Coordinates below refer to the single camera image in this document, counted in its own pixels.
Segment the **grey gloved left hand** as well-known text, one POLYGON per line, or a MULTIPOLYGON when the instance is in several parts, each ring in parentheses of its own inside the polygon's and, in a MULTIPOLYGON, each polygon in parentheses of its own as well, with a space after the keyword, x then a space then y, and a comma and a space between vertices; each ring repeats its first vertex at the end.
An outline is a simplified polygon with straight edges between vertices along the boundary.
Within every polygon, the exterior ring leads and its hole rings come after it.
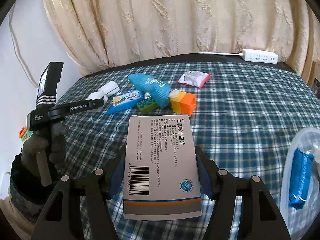
MULTIPOLYGON (((62 123, 56 123, 52 129, 57 132, 57 136, 52 140, 51 153, 49 161, 54 164, 56 170, 63 167, 66 157, 66 139, 65 135, 69 131, 69 127, 62 123)), ((49 146, 49 142, 39 135, 33 134, 23 144, 21 163, 33 175, 39 177, 39 168, 37 166, 36 154, 44 152, 49 146)))

